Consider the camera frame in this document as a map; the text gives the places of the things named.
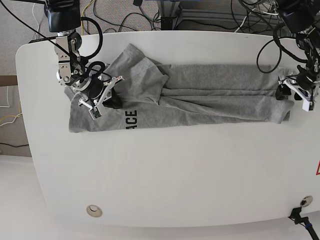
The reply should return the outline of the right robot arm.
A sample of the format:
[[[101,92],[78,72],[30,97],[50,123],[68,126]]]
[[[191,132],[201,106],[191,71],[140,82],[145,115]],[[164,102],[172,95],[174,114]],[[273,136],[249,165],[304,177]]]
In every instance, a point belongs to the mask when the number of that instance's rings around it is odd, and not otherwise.
[[[80,94],[79,105],[84,105],[94,118],[102,115],[104,107],[120,109],[122,100],[114,86],[123,80],[105,72],[102,61],[93,61],[103,45],[100,25],[89,17],[81,16],[78,0],[47,0],[44,4],[49,31],[56,33],[55,52],[58,57],[57,80],[74,94]],[[82,37],[76,31],[83,21],[91,22],[98,31],[98,46],[88,56],[80,55]]]

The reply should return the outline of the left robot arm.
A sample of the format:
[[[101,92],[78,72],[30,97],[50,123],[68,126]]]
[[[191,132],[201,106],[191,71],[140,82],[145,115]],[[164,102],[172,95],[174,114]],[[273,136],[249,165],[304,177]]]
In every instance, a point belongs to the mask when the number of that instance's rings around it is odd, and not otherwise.
[[[304,64],[297,66],[297,73],[278,78],[275,93],[277,100],[283,100],[294,92],[294,99],[302,101],[302,109],[313,111],[316,107],[316,97],[320,90],[320,28],[316,20],[320,13],[318,0],[271,0],[274,12],[282,22],[272,28],[273,42],[279,48],[279,57],[286,53],[296,62]],[[294,55],[280,42],[278,31],[286,27],[295,40],[297,47],[302,50],[306,59]]]

